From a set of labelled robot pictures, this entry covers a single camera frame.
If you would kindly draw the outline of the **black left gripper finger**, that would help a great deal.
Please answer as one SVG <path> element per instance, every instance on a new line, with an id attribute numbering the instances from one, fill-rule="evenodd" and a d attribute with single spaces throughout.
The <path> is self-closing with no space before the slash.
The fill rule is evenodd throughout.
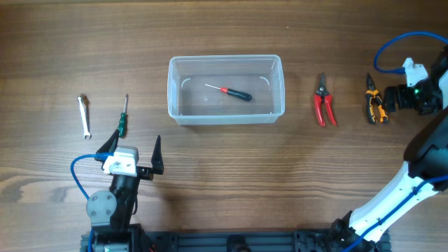
<path id="1" fill-rule="evenodd" d="M 106 154 L 113 153 L 115 151 L 118 145 L 119 133 L 119 130 L 116 129 L 115 132 L 112 133 L 111 137 L 97 150 L 94 157 L 96 161 L 105 161 Z"/>
<path id="2" fill-rule="evenodd" d="M 159 175 L 164 174 L 164 163 L 163 163 L 163 159 L 162 159 L 161 136 L 160 135 L 157 136 L 157 139 L 155 142 L 155 147 L 153 149 L 153 154 L 152 154 L 150 162 L 152 164 L 152 173 L 153 174 L 159 174 Z"/>

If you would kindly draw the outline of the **orange black needle-nose pliers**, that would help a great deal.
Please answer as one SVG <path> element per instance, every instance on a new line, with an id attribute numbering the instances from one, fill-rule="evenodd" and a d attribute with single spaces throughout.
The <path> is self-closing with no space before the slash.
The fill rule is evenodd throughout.
<path id="1" fill-rule="evenodd" d="M 389 117 L 384 109 L 384 103 L 380 91 L 376 88 L 375 82 L 373 81 L 371 75 L 367 73 L 366 75 L 366 85 L 367 91 L 365 93 L 366 98 L 366 114 L 367 119 L 370 124 L 376 124 L 377 121 L 380 123 L 388 123 Z M 379 112 L 379 119 L 375 117 L 374 107 L 377 106 Z"/>

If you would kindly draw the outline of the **red handled cutters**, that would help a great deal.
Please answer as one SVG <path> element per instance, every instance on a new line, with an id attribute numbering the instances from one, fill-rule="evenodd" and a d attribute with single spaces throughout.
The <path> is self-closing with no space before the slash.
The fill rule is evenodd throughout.
<path id="1" fill-rule="evenodd" d="M 319 76 L 318 87 L 314 95 L 314 108 L 316 112 L 316 118 L 321 127 L 326 126 L 326 122 L 322 114 L 322 106 L 325 106 L 330 122 L 333 125 L 337 125 L 335 115 L 332 108 L 333 96 L 326 88 L 326 75 L 322 72 Z"/>

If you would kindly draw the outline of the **black red screwdriver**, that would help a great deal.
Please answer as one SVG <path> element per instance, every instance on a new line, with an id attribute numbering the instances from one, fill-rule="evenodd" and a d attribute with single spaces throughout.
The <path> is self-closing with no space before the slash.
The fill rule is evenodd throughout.
<path id="1" fill-rule="evenodd" d="M 236 97 L 236 98 L 244 100 L 246 102 L 249 102 L 249 101 L 252 100 L 252 96 L 249 93 L 246 93 L 246 92 L 233 90 L 233 89 L 228 88 L 228 87 L 215 87 L 215 86 L 212 86 L 212 85 L 209 85 L 209 84 L 206 84 L 206 86 L 210 87 L 210 88 L 217 89 L 217 90 L 219 90 L 220 92 L 222 92 L 224 94 L 230 95 L 232 97 Z"/>

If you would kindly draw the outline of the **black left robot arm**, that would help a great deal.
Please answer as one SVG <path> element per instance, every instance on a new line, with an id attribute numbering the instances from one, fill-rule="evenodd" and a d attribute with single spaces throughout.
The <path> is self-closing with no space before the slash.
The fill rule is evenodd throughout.
<path id="1" fill-rule="evenodd" d="M 101 169 L 112 176 L 109 189 L 93 193 L 86 204 L 91 231 L 81 239 L 80 250 L 88 251 L 156 251 L 155 242 L 140 224 L 131 224 L 138 208 L 140 181 L 151 181 L 164 173 L 161 138 L 158 137 L 150 167 L 142 167 L 138 149 L 118 144 L 119 131 L 95 153 Z"/>

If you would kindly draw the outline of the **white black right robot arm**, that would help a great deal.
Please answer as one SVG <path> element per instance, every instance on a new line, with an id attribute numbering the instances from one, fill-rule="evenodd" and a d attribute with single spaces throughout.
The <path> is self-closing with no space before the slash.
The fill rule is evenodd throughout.
<path id="1" fill-rule="evenodd" d="M 323 239 L 325 251 L 384 251 L 379 241 L 412 207 L 447 189 L 447 48 L 427 71 L 406 59 L 406 84 L 386 106 L 436 116 L 407 145 L 393 179 L 368 203 L 337 219 Z"/>

